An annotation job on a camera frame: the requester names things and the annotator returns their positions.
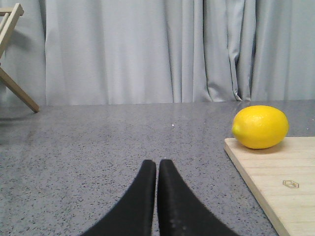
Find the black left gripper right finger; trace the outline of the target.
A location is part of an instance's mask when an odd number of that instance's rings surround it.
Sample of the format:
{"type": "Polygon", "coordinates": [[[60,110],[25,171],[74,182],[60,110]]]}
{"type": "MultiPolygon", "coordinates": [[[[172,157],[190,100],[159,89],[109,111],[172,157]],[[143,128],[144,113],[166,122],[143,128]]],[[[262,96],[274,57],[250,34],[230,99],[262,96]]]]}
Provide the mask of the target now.
{"type": "Polygon", "coordinates": [[[161,160],[157,185],[161,236],[236,236],[194,195],[172,160],[161,160]]]}

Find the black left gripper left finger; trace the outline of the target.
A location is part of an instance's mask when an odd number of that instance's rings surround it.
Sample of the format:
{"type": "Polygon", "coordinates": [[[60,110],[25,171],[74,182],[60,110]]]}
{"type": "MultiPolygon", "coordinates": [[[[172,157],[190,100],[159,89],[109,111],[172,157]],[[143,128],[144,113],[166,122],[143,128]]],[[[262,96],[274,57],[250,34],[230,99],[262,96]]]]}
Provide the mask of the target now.
{"type": "Polygon", "coordinates": [[[131,186],[84,236],[150,236],[155,203],[156,164],[144,160],[131,186]]]}

